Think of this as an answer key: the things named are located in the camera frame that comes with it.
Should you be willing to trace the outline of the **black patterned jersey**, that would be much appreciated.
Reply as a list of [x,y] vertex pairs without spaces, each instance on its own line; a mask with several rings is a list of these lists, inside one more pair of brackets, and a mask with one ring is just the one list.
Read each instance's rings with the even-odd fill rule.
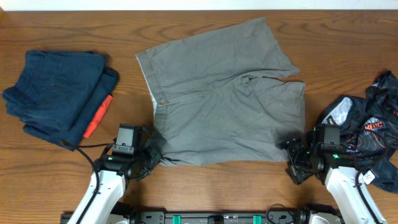
[[397,150],[397,77],[390,70],[375,79],[364,98],[339,96],[316,123],[339,126],[340,144],[349,152],[370,152],[372,161],[388,147],[388,155],[363,174],[373,176],[370,184],[397,193],[397,167],[389,161]]

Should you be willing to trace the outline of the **grey shorts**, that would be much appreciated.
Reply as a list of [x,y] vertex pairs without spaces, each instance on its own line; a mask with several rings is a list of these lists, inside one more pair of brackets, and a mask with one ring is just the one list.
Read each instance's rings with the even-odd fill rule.
[[305,84],[263,17],[137,54],[165,138],[163,166],[284,162],[305,131]]

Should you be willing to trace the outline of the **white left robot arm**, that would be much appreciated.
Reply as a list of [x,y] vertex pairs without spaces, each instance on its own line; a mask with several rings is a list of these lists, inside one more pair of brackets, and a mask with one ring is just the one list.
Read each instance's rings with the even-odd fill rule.
[[139,223],[139,212],[119,201],[131,181],[138,181],[151,174],[162,155],[144,140],[143,134],[151,137],[146,127],[121,124],[118,135],[104,147],[99,158],[92,160],[85,146],[75,146],[92,166],[90,184],[66,223]]

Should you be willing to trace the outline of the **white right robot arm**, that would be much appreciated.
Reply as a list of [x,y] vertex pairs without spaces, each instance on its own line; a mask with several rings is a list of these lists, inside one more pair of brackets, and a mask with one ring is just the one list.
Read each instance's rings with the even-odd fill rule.
[[277,148],[287,152],[286,172],[293,183],[315,176],[333,196],[345,223],[387,222],[366,187],[359,158],[342,145],[315,141],[306,146],[301,139],[291,139]]

